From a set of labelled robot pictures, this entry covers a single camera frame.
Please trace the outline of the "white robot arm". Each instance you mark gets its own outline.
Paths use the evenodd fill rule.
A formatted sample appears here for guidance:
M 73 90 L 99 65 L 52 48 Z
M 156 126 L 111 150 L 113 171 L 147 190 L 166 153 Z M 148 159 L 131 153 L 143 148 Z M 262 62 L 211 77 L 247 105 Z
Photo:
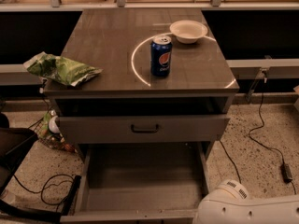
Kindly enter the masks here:
M 192 224 L 299 224 L 299 195 L 252 199 L 227 179 L 199 203 Z

